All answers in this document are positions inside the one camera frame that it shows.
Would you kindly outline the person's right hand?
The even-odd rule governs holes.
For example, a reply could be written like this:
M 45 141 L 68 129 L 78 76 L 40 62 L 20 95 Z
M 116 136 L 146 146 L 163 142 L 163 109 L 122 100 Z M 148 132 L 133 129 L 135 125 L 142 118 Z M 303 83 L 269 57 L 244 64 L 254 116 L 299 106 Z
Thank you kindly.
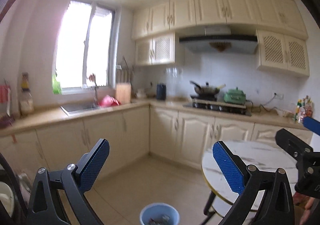
M 319 199 L 315 199 L 313 197 L 310 197 L 308 202 L 306 203 L 304 207 L 304 213 L 300 218 L 300 225 L 306 224 L 308 220 L 310 220 L 311 214 L 312 214 L 312 208 L 316 206 L 316 204 L 319 204 Z

